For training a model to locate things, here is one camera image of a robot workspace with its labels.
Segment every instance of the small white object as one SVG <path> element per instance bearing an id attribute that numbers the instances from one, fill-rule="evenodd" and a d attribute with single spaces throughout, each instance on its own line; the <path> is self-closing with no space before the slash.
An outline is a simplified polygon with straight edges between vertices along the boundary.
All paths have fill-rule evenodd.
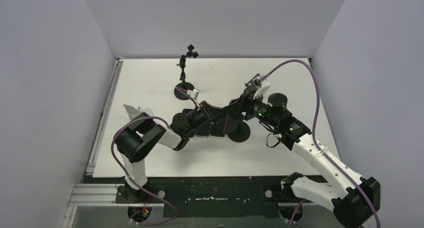
<path id="1" fill-rule="evenodd" d="M 187 91 L 187 95 L 190 96 L 191 98 L 193 98 L 194 100 L 198 99 L 199 93 L 200 93 L 200 91 L 197 90 L 197 89 Z"/>
<path id="2" fill-rule="evenodd" d="M 165 192 L 164 191 L 159 191 L 157 193 L 157 196 L 160 197 L 160 198 L 164 198 L 165 197 Z"/>
<path id="3" fill-rule="evenodd" d="M 130 120 L 134 119 L 135 117 L 137 117 L 138 115 L 142 113 L 146 113 L 149 116 L 154 116 L 153 111 L 150 108 L 142 109 L 141 107 L 136 108 L 126 104 L 124 104 L 123 107 L 125 108 L 126 113 L 128 114 Z"/>
<path id="4" fill-rule="evenodd" d="M 271 190 L 265 191 L 265 196 L 271 198 L 273 196 L 273 192 Z"/>
<path id="5" fill-rule="evenodd" d="M 228 198 L 214 198 L 214 197 L 204 197 L 204 198 L 195 198 L 194 200 L 200 201 L 200 200 L 228 200 Z"/>
<path id="6" fill-rule="evenodd" d="M 260 75 L 257 77 L 257 79 L 261 79 L 263 77 L 263 75 Z M 254 99 L 257 99 L 261 96 L 263 96 L 267 91 L 268 88 L 271 87 L 270 82 L 268 82 L 267 79 L 265 79 L 264 81 L 260 82 L 260 86 L 256 86 L 257 91 L 254 93 L 255 95 L 253 96 Z"/>

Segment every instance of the screw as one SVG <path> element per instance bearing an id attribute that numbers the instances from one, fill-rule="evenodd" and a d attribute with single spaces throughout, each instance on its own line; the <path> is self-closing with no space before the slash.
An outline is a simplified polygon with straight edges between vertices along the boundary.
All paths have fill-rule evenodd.
<path id="1" fill-rule="evenodd" d="M 273 196 L 273 192 L 271 190 L 267 190 L 265 192 L 265 196 L 268 197 L 268 198 L 271 198 Z"/>
<path id="2" fill-rule="evenodd" d="M 165 197 L 165 192 L 164 191 L 159 191 L 157 193 L 157 196 L 160 197 L 160 198 L 164 198 Z"/>

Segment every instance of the black stand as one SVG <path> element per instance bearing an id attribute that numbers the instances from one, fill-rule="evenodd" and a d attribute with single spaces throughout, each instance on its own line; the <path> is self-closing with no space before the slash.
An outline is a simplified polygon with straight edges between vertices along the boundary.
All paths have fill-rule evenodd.
<path id="1" fill-rule="evenodd" d="M 249 136 L 251 135 L 251 129 L 249 125 L 243 121 L 243 118 L 244 117 L 242 116 L 238 121 L 237 129 L 228 134 L 228 137 L 233 142 L 244 142 L 249 139 Z"/>
<path id="2" fill-rule="evenodd" d="M 197 52 L 193 52 L 193 49 L 195 47 L 193 45 L 190 44 L 190 46 L 188 46 L 188 52 L 186 55 L 181 55 L 181 58 L 179 59 L 179 64 L 177 64 L 177 66 L 180 66 L 181 68 L 181 75 L 179 80 L 181 81 L 179 84 L 176 85 L 176 87 L 182 88 L 184 90 L 193 90 L 195 88 L 195 86 L 189 82 L 186 82 L 186 73 L 184 72 L 184 68 L 186 66 L 186 57 L 193 57 L 196 58 L 199 54 Z M 178 98 L 179 100 L 188 100 L 189 98 L 187 96 L 185 96 L 184 94 L 182 94 L 180 91 L 176 90 L 174 88 L 173 93 L 175 95 L 176 98 Z"/>

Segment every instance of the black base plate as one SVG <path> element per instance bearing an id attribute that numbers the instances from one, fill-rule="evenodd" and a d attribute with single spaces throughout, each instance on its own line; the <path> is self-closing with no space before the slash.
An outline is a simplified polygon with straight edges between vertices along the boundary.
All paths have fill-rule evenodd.
<path id="1" fill-rule="evenodd" d="M 268 177 L 149 177 L 143 187 L 157 194 L 165 191 L 164 199 L 173 204 L 179 211 L 179 218 L 183 217 L 246 217 L 263 216 L 265 218 L 279 218 L 278 203 L 298 203 L 301 199 L 290 194 L 283 194 L 280 182 L 284 176 Z M 309 179 L 326 183 L 322 176 L 306 176 Z M 116 178 L 93 178 L 84 176 L 84 184 L 115 184 Z M 265 191 L 271 190 L 273 198 L 267 198 Z M 116 191 L 117 204 L 143 204 L 149 197 L 143 199 L 131 197 L 125 186 L 119 186 Z M 152 198 L 150 204 L 163 204 Z M 175 211 L 165 206 L 163 217 L 170 218 Z"/>
<path id="2" fill-rule="evenodd" d="M 195 88 L 195 86 L 189 82 L 186 82 L 185 87 L 183 87 L 182 82 L 180 82 L 176 87 L 185 89 L 185 90 L 193 90 Z M 188 100 L 189 98 L 187 96 L 184 96 L 184 94 L 181 94 L 179 91 L 177 91 L 175 88 L 173 90 L 173 93 L 175 95 L 176 98 L 178 98 L 179 100 Z"/>
<path id="3" fill-rule="evenodd" d="M 237 129 L 228 134 L 228 137 L 233 142 L 244 142 L 247 139 L 249 139 L 249 136 L 251 135 L 251 129 L 249 125 L 246 122 L 243 122 Z"/>

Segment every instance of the black mount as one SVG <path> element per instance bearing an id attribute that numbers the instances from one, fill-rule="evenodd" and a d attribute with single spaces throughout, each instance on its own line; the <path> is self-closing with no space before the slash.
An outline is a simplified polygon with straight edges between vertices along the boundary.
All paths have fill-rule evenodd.
<path id="1" fill-rule="evenodd" d="M 148 117 L 147 113 L 139 114 L 134 119 Z M 118 151 L 124 154 L 130 163 L 143 160 L 158 143 L 167 130 L 153 119 L 138 121 L 121 132 L 115 143 Z"/>
<path id="2" fill-rule="evenodd" d="M 280 218 L 281 210 L 291 208 L 291 212 L 287 212 L 288 215 L 283 216 L 289 219 L 294 208 L 292 205 L 282 203 L 298 203 L 301 199 L 282 193 L 280 182 L 284 177 L 152 177 L 148 179 L 148 183 L 143 188 L 154 194 L 164 191 L 166 194 L 164 199 L 178 209 L 179 218 L 263 216 L 277 219 Z M 320 183 L 326 182 L 321 176 L 308 176 L 308 178 Z M 265 196 L 267 190 L 272 191 L 271 198 Z M 227 199 L 203 199 L 209 197 Z M 129 193 L 128 187 L 119 186 L 116 191 L 115 203 L 143 204 L 148 199 L 148 195 L 139 198 Z M 163 204 L 163 202 L 152 198 L 149 204 Z M 163 217 L 171 218 L 174 215 L 175 211 L 165 206 Z"/>
<path id="3" fill-rule="evenodd" d="M 195 47 L 190 44 L 188 46 L 188 52 L 185 55 L 181 55 L 181 58 L 179 59 L 179 63 L 177 64 L 177 66 L 179 66 L 181 68 L 181 75 L 179 76 L 179 80 L 181 81 L 179 84 L 176 85 L 176 87 L 182 88 L 184 90 L 193 90 L 195 87 L 193 84 L 186 82 L 186 73 L 184 71 L 184 68 L 186 66 L 186 57 L 193 57 L 193 58 L 197 58 L 198 57 L 198 52 L 193 51 Z M 187 96 L 184 96 L 184 94 L 181 94 L 181 92 L 179 92 L 178 90 L 174 89 L 173 93 L 175 95 L 176 98 L 178 98 L 179 100 L 188 100 L 189 98 Z"/>
<path id="4" fill-rule="evenodd" d="M 244 116 L 238 120 L 238 125 L 235 131 L 228 133 L 228 138 L 233 142 L 245 142 L 251 135 L 249 125 L 243 121 Z"/>

